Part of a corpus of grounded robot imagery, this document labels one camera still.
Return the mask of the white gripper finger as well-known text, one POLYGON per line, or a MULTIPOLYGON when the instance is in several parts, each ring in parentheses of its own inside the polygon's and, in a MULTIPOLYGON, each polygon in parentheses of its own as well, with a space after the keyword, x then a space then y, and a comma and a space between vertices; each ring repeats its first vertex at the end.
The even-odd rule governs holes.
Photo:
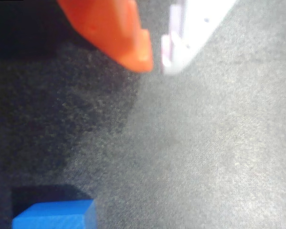
POLYGON ((168 33, 161 37, 165 75, 181 73, 205 46, 235 0, 178 0, 170 6, 168 33))

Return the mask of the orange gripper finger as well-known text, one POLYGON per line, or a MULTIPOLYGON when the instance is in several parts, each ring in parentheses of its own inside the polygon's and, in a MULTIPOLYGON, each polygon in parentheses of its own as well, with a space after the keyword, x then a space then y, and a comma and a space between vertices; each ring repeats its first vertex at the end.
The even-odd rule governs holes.
POLYGON ((150 34, 141 27, 134 0, 60 0, 67 20, 83 38, 128 70, 153 69, 150 34))

